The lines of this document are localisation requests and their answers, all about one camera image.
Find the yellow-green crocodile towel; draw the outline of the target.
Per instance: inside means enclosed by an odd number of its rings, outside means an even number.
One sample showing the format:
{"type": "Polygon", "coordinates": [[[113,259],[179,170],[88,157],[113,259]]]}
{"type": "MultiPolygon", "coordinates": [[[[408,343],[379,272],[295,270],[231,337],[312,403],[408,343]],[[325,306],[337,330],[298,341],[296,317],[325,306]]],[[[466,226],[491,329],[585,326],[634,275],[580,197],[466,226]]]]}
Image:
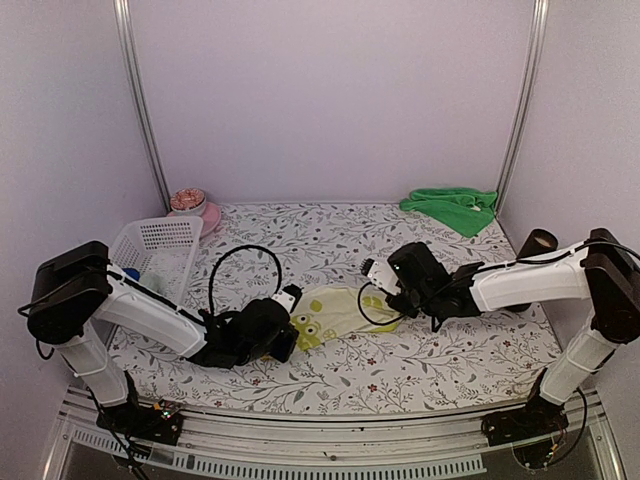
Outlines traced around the yellow-green crocodile towel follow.
{"type": "Polygon", "coordinates": [[[391,332],[399,325],[373,325],[361,315],[358,306],[377,323],[389,322],[399,315],[386,305],[381,293],[363,293],[358,301],[358,289],[353,287],[316,288],[303,294],[291,317],[299,332],[297,349],[306,351],[355,333],[391,332]]]}

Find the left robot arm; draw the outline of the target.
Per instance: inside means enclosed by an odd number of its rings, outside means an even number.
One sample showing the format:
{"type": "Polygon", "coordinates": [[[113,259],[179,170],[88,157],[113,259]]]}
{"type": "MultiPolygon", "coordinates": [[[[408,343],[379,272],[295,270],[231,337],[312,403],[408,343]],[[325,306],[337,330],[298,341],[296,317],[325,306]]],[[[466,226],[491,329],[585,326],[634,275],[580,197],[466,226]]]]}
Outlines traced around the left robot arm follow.
{"type": "Polygon", "coordinates": [[[105,244],[91,241],[41,264],[32,298],[17,312],[126,433],[141,433],[149,415],[134,401],[135,388],[93,330],[94,320],[133,330],[206,368],[231,369],[263,356],[284,363],[291,356],[299,336],[291,323],[302,297],[298,286],[279,284],[240,311],[194,312],[142,285],[108,255],[105,244]]]}

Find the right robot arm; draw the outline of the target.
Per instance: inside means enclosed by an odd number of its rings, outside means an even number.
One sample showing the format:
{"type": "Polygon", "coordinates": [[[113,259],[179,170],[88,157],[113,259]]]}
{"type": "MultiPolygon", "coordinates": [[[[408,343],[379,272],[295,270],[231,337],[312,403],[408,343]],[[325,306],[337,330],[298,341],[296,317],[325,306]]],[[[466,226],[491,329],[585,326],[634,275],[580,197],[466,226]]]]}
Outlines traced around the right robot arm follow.
{"type": "Polygon", "coordinates": [[[606,229],[561,250],[500,263],[466,264],[448,272],[423,242],[396,250],[367,277],[403,315],[476,317],[519,305],[587,300],[592,313],[566,350],[539,375],[517,427],[537,436],[552,424],[574,390],[621,345],[639,337],[639,255],[606,229]]]}

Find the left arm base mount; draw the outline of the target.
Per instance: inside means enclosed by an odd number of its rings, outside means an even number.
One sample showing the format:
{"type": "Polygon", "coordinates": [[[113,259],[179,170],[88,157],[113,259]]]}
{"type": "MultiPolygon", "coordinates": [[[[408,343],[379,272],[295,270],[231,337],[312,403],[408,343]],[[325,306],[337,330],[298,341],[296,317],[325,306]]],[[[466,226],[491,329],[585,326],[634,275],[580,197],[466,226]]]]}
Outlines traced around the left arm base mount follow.
{"type": "Polygon", "coordinates": [[[127,438],[176,446],[184,422],[182,414],[173,407],[168,407],[164,400],[153,406],[142,405],[128,372],[125,373],[125,379],[128,387],[126,401],[111,407],[99,405],[96,425],[127,438]]]}

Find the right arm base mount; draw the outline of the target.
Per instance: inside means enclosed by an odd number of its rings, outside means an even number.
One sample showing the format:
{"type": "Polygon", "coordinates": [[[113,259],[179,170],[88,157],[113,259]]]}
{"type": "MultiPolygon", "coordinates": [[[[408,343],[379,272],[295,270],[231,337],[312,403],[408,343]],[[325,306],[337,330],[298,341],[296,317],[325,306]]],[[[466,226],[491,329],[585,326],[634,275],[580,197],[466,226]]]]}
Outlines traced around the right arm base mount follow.
{"type": "Polygon", "coordinates": [[[563,405],[555,405],[538,397],[519,408],[489,413],[481,420],[481,432],[490,446],[560,432],[568,426],[563,405]]]}

